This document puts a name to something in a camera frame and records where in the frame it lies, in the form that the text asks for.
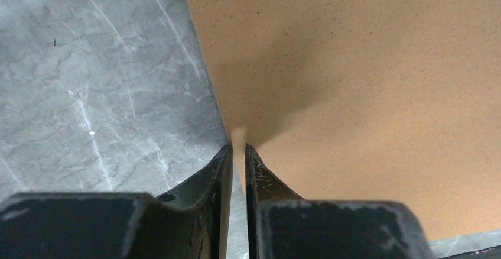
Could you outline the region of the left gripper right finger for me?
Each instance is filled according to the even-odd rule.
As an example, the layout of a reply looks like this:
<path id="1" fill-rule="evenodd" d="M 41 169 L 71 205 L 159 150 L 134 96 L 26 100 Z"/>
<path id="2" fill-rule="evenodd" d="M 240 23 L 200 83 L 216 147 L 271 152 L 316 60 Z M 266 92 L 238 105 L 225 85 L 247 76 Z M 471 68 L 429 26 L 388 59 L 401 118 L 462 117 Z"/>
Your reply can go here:
<path id="1" fill-rule="evenodd" d="M 307 200 L 245 148 L 250 258 L 433 258 L 422 227 L 399 203 Z"/>

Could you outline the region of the brown backing board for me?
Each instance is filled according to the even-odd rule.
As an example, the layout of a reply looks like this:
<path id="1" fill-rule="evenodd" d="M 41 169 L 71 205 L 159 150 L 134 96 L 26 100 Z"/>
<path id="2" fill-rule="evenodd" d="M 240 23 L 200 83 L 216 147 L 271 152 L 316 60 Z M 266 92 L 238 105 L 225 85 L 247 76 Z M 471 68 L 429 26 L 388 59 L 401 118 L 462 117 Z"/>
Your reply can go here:
<path id="1" fill-rule="evenodd" d="M 431 240 L 500 228 L 500 0 L 187 0 L 243 168 L 394 200 Z"/>

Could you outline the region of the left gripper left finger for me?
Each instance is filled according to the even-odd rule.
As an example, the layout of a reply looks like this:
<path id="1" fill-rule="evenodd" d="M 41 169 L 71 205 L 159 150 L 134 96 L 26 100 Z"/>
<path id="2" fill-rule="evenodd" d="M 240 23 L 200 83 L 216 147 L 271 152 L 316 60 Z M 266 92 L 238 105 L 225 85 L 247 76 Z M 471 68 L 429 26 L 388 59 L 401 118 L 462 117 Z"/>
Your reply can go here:
<path id="1" fill-rule="evenodd" d="M 224 258 L 232 148 L 159 195 L 17 193 L 1 203 L 2 258 Z"/>

